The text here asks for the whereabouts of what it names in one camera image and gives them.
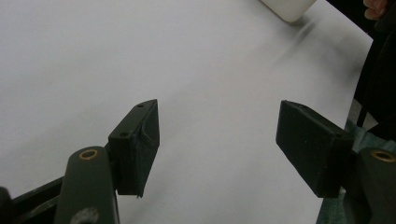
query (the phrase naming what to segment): white paper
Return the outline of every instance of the white paper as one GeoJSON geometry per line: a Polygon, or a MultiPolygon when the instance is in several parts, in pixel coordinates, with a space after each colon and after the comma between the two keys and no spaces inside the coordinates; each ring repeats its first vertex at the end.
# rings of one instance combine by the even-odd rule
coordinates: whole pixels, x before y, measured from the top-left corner
{"type": "Polygon", "coordinates": [[[371,39],[326,2],[289,25],[257,0],[3,1],[0,185],[12,197],[159,100],[161,146],[121,223],[315,223],[276,145],[281,100],[344,126],[371,39]]]}

